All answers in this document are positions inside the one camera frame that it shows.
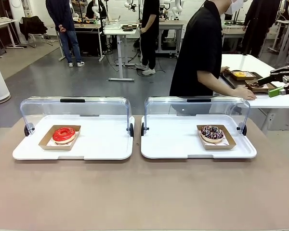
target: blue jeans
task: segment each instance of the blue jeans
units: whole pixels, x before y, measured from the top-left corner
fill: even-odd
[[[74,55],[76,57],[77,63],[81,62],[81,56],[80,56],[80,50],[79,50],[79,45],[76,37],[76,32],[75,30],[67,30],[64,33],[59,32],[60,35],[60,40],[62,43],[62,48],[64,55],[66,56],[67,62],[72,63],[72,56],[69,52],[69,47],[68,47],[68,40],[71,41],[72,46],[73,46],[73,51]]]

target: white tray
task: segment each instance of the white tray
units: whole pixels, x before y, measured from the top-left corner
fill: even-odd
[[[130,123],[135,124],[134,117]],[[49,151],[39,146],[53,125],[80,125],[80,135],[71,151]],[[35,125],[35,132],[25,137],[13,151],[17,160],[123,160],[130,157],[133,137],[127,130],[127,116],[48,115]]]
[[[231,150],[205,150],[197,132],[197,125],[203,124],[224,125],[236,146]],[[147,126],[149,130],[141,137],[141,153],[150,159],[254,158],[257,154],[254,146],[237,131],[237,124],[228,115],[148,115]]]

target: transparent dome cover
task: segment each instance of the transparent dome cover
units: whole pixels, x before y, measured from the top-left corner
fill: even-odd
[[[144,112],[144,133],[152,129],[150,127],[152,121],[155,125],[158,124],[156,119],[159,116],[163,120],[171,117],[169,122],[171,127],[174,126],[172,124],[174,118],[197,116],[205,123],[206,119],[214,115],[220,115],[216,121],[217,124],[222,124],[223,118],[231,119],[236,124],[236,129],[242,133],[250,112],[250,104],[242,98],[227,96],[150,97],[145,101]]]
[[[20,110],[30,134],[48,116],[111,116],[125,120],[126,129],[130,132],[131,105],[122,97],[30,97],[22,101]]]

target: food display case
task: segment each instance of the food display case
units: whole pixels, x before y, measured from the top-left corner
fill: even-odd
[[[257,154],[246,137],[250,104],[241,98],[150,97],[144,112],[141,152],[147,158],[253,158]],[[219,140],[213,140],[214,129],[222,133]],[[204,140],[212,134],[214,142]]]
[[[13,151],[17,160],[122,160],[131,155],[134,118],[125,98],[31,97],[20,110],[26,137]],[[54,131],[63,127],[74,128],[72,147],[51,144]]]

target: white face mask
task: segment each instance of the white face mask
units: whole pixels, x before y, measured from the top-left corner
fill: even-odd
[[[229,9],[225,12],[226,14],[233,14],[241,9],[244,5],[243,0],[231,0],[231,5]]]

